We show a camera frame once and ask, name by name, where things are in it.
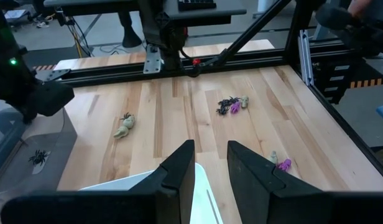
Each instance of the wooden tabletop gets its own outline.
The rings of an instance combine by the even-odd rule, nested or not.
[[[220,53],[228,44],[190,47],[191,56]],[[270,49],[268,40],[242,50]],[[145,54],[61,61],[55,69],[144,61]],[[247,95],[238,114],[220,116],[218,101]],[[75,89],[66,110],[78,139],[58,186],[78,190],[157,166],[186,139],[207,173],[224,223],[240,223],[226,162],[228,140],[267,157],[290,158],[289,172],[323,190],[383,190],[383,178],[289,66]],[[122,116],[136,124],[115,140]]]

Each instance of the yellow and black striped tape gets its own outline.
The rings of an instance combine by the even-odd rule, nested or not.
[[[43,70],[53,70],[56,67],[56,65],[40,65],[40,66],[34,66],[33,69],[37,71],[43,71]]]
[[[351,82],[350,88],[362,88],[376,85],[383,85],[383,78]]]

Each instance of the purple toy figure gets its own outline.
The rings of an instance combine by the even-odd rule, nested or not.
[[[284,162],[281,162],[277,168],[279,168],[282,171],[287,171],[291,166],[291,159],[286,159]]]
[[[240,102],[235,102],[230,107],[230,113],[235,114],[240,110]]]

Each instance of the toy spider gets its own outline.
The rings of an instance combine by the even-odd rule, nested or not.
[[[125,120],[125,119],[129,118],[130,116],[132,116],[132,115],[129,114],[129,112],[127,112],[126,114],[124,114],[124,118],[121,118],[120,120]]]
[[[225,107],[225,106],[230,106],[231,102],[230,100],[225,99],[225,100],[219,101],[218,104],[221,105],[221,107]]]
[[[228,112],[229,108],[221,106],[220,109],[216,109],[216,112],[218,112],[220,115],[226,115]]]
[[[238,97],[233,98],[233,97],[230,96],[230,100],[229,101],[230,101],[231,104],[233,104],[233,103],[237,103],[239,100],[240,100],[240,98],[238,98]]]
[[[42,166],[47,156],[48,156],[47,151],[36,150],[35,155],[29,158],[29,162],[32,161],[33,165],[41,164]]]

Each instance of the white plastic piece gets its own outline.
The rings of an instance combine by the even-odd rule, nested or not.
[[[151,173],[153,173],[153,170],[122,179],[85,187],[81,190],[129,190]],[[198,163],[195,164],[195,185],[190,217],[190,224],[197,223],[223,224],[221,214],[216,204],[205,170]]]

